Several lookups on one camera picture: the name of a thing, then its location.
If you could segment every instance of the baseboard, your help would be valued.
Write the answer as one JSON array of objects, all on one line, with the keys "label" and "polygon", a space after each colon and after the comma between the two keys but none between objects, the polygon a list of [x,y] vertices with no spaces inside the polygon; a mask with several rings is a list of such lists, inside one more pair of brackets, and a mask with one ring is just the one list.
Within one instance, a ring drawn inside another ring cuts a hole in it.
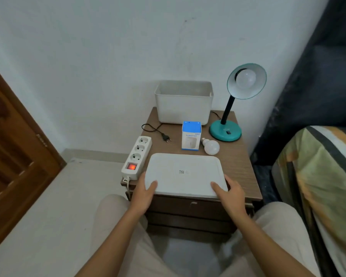
[{"label": "baseboard", "polygon": [[60,155],[67,163],[69,163],[73,158],[124,163],[128,158],[128,154],[91,151],[87,149],[65,149]]}]

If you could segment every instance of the white power strip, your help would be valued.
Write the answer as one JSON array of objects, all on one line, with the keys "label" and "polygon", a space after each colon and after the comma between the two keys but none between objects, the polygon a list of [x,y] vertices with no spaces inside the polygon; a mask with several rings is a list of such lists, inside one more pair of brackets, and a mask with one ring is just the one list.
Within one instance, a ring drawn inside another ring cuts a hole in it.
[{"label": "white power strip", "polygon": [[138,180],[138,177],[141,175],[145,160],[148,157],[148,152],[150,151],[151,146],[151,137],[138,137],[122,168],[122,176],[125,183],[129,184],[130,180]]}]

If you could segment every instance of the nightstand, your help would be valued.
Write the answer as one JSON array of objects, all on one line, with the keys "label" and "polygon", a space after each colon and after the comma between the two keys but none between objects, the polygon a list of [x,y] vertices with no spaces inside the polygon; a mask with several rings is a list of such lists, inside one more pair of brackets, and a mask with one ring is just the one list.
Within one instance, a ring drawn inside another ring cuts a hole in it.
[{"label": "nightstand", "polygon": [[[215,112],[219,116],[223,114],[223,111]],[[217,119],[215,114],[210,114],[208,124],[202,127],[201,137],[213,139],[209,133],[209,126]],[[230,112],[228,120],[237,122],[234,112]],[[152,109],[147,123],[155,128],[160,125],[156,107]],[[163,124],[159,130],[169,135],[172,142],[163,141],[159,132],[143,131],[141,135],[152,138],[152,147],[143,171],[146,171],[150,157],[154,153],[207,155],[201,144],[199,151],[181,149],[181,124]],[[246,210],[248,213],[252,213],[252,202],[261,201],[262,195],[243,139],[240,138],[231,143],[221,141],[218,143],[220,151],[215,156],[219,158],[223,172],[237,180],[242,186],[246,196]],[[129,183],[131,196],[136,183],[137,181]],[[218,199],[155,195],[146,217],[149,233],[196,241],[224,242],[236,229]]]}]

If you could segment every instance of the white light bulb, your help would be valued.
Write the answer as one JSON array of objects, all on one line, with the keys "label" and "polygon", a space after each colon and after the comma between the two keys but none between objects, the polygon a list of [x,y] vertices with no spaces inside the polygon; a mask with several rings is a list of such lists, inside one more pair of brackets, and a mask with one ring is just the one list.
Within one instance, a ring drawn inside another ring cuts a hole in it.
[{"label": "white light bulb", "polygon": [[217,141],[214,140],[208,140],[205,138],[202,138],[203,146],[205,149],[205,152],[209,155],[215,155],[219,152],[220,146]]},{"label": "white light bulb", "polygon": [[240,88],[248,89],[254,85],[256,73],[250,69],[244,69],[238,73],[236,83]]}]

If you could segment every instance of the door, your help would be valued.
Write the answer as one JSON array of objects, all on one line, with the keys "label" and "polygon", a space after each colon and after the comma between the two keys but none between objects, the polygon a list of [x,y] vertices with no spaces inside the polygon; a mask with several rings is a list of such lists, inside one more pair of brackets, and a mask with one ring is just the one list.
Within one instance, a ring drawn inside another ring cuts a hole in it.
[{"label": "door", "polygon": [[64,165],[13,97],[0,76],[0,243]]}]

